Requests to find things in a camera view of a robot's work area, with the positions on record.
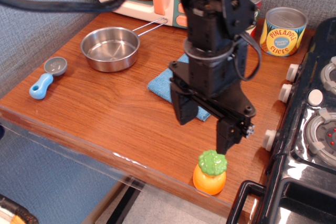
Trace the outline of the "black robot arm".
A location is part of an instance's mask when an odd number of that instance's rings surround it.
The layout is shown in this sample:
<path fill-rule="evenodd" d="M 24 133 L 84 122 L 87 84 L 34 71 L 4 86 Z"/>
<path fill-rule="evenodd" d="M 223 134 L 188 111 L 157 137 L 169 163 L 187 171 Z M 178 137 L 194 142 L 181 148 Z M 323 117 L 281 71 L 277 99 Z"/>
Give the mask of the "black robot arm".
<path fill-rule="evenodd" d="M 225 154 L 254 131 L 256 109 L 241 89 L 247 47 L 256 42 L 247 33 L 255 24 L 251 0 L 181 0 L 187 17 L 184 51 L 188 62 L 172 61 L 170 90 L 180 124 L 193 120 L 199 108 L 217 118 L 216 150 Z"/>

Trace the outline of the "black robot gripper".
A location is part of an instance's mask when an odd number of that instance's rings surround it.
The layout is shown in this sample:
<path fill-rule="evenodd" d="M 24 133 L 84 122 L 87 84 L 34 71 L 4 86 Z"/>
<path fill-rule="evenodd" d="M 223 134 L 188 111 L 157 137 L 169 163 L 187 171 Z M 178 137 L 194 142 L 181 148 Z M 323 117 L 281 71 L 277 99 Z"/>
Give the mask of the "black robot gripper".
<path fill-rule="evenodd" d="M 217 118 L 216 151 L 225 155 L 243 137 L 254 133 L 256 109 L 241 88 L 256 71 L 245 76 L 247 53 L 187 55 L 187 62 L 172 61 L 169 69 L 171 100 L 176 118 L 185 125 L 196 118 L 198 107 Z"/>

